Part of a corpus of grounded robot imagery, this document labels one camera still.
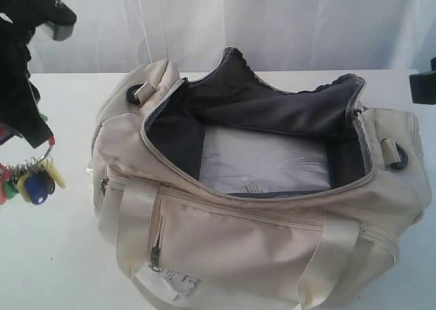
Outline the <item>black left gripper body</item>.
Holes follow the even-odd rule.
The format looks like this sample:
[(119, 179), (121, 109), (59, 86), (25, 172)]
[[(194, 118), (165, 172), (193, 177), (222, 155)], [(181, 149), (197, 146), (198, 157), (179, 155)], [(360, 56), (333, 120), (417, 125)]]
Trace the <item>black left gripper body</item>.
[(14, 126), (19, 101), (40, 97), (29, 83), (28, 45), (55, 0), (1, 0), (1, 124)]

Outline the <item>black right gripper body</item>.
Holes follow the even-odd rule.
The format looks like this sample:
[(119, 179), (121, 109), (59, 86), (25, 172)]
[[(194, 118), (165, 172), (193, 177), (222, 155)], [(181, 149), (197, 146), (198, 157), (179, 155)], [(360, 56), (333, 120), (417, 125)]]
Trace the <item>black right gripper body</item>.
[(411, 98), (414, 104), (436, 104), (436, 58), (431, 59), (431, 71), (409, 76)]

